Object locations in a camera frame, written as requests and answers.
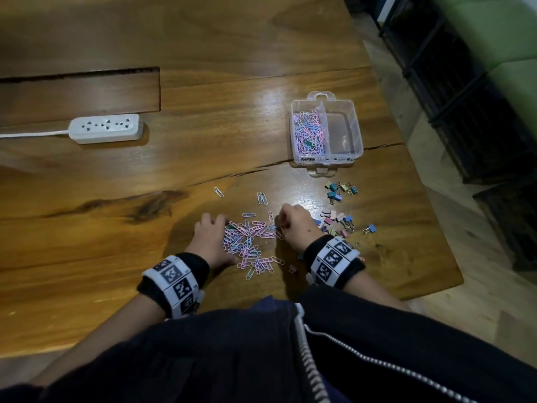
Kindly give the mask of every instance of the hand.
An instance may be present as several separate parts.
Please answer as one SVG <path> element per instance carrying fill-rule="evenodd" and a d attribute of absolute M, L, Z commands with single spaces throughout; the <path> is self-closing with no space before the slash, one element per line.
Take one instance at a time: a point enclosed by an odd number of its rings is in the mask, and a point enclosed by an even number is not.
<path fill-rule="evenodd" d="M 284 233 L 285 240 L 298 253 L 323 236 L 310 213 L 300 205 L 284 203 L 277 217 L 277 224 Z"/>
<path fill-rule="evenodd" d="M 211 270 L 225 264 L 237 264 L 239 259 L 222 249 L 226 217 L 218 215 L 213 221 L 211 215 L 204 213 L 201 222 L 194 225 L 194 237 L 186 252 L 202 257 Z"/>

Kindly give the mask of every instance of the forearm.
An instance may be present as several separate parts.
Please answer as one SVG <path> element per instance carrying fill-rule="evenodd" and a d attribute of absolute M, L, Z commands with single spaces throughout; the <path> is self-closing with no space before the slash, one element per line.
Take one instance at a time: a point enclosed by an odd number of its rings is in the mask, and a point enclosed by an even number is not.
<path fill-rule="evenodd" d="M 165 313 L 150 298 L 138 294 L 99 325 L 86 338 L 32 379 L 32 384 L 48 386 L 71 370 L 94 360 L 119 342 L 126 341 L 150 325 L 164 321 Z"/>
<path fill-rule="evenodd" d="M 391 295 L 365 270 L 355 274 L 343 286 L 343 291 L 373 303 L 397 308 L 398 310 L 412 311 L 405 303 Z"/>

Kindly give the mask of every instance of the zipper teeth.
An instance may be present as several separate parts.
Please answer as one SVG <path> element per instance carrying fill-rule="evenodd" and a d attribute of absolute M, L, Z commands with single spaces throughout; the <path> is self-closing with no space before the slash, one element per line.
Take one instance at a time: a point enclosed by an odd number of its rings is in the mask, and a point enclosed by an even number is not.
<path fill-rule="evenodd" d="M 364 360 L 366 362 L 372 363 L 372 364 L 377 365 L 377 366 L 387 367 L 388 369 L 392 369 L 392 370 L 394 370 L 396 372 L 406 374 L 407 376 L 409 376 L 409 377 L 411 377 L 413 379 L 419 380 L 421 383 L 423 383 L 425 385 L 429 385 L 431 387 L 434 387 L 439 392 L 446 394 L 447 396 L 451 397 L 452 399 L 455 399 L 456 401 L 462 401 L 463 403 L 477 403 L 475 400 L 468 399 L 466 396 L 463 396 L 460 393 L 456 393 L 456 392 L 452 391 L 451 389 L 448 389 L 447 387 L 440 385 L 439 383 L 435 382 L 434 380 L 431 380 L 431 379 L 427 378 L 426 376 L 423 376 L 422 374 L 414 372 L 414 371 L 412 371 L 410 369 L 407 369 L 405 367 L 401 367 L 399 365 L 394 365 L 393 363 L 389 363 L 389 362 L 386 362 L 384 360 L 375 359 L 375 358 L 371 358 L 369 356 L 366 356 L 363 353 L 358 352 L 357 350 L 355 350 L 351 346 L 348 346 L 344 342 L 341 342 L 339 339 L 334 338 L 332 335 L 326 334 L 325 332 L 316 332 L 316 331 L 311 330 L 311 328 L 307 324 L 304 324 L 304 328 L 306 329 L 307 332 L 309 332 L 312 335 L 325 336 L 326 338 L 328 338 L 332 342 L 338 344 L 342 348 L 345 348 L 347 351 L 353 353 L 354 355 L 356 355 L 357 357 L 359 357 L 360 359 L 362 359 L 362 360 Z"/>
<path fill-rule="evenodd" d="M 299 341 L 300 356 L 302 357 L 302 363 L 304 365 L 309 383 L 312 387 L 314 399 L 318 403 L 330 403 L 328 393 L 324 387 L 323 379 L 321 379 L 321 375 L 319 374 L 319 371 L 317 371 L 317 366 L 313 360 L 312 351 L 309 349 L 308 339 L 306 338 L 304 331 L 305 324 L 302 322 L 300 314 L 296 315 L 294 321 L 297 338 Z"/>

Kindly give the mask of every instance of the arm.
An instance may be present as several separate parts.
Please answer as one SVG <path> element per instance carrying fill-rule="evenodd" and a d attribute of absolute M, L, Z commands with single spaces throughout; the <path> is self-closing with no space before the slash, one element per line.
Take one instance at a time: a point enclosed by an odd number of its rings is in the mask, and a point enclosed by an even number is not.
<path fill-rule="evenodd" d="M 306 254 L 308 250 L 312 250 L 308 249 L 310 245 L 321 237 L 325 237 L 310 213 L 300 205 L 291 206 L 285 203 L 278 215 L 278 224 L 284 233 L 285 240 L 298 253 Z M 411 311 L 406 304 L 391 295 L 364 270 L 349 278 L 342 290 L 377 304 Z"/>
<path fill-rule="evenodd" d="M 209 271 L 225 264 L 238 263 L 236 257 L 222 250 L 226 218 L 218 215 L 213 221 L 208 213 L 194 226 L 194 237 L 186 248 L 183 261 L 194 273 L 201 287 Z M 99 325 L 86 338 L 52 362 L 32 379 L 36 386 L 48 386 L 71 370 L 94 360 L 119 342 L 126 341 L 153 324 L 170 317 L 171 308 L 159 288 L 144 278 L 138 286 L 141 294 L 135 296 L 119 311 Z"/>

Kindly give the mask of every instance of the person's right hand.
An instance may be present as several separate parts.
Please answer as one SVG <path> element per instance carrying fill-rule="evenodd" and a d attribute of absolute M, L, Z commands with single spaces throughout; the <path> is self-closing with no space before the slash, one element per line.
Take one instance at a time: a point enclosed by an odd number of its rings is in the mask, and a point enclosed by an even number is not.
<path fill-rule="evenodd" d="M 310 213 L 300 205 L 284 203 L 276 224 L 281 227 L 287 243 L 298 253 L 304 253 L 310 244 L 323 236 Z"/>

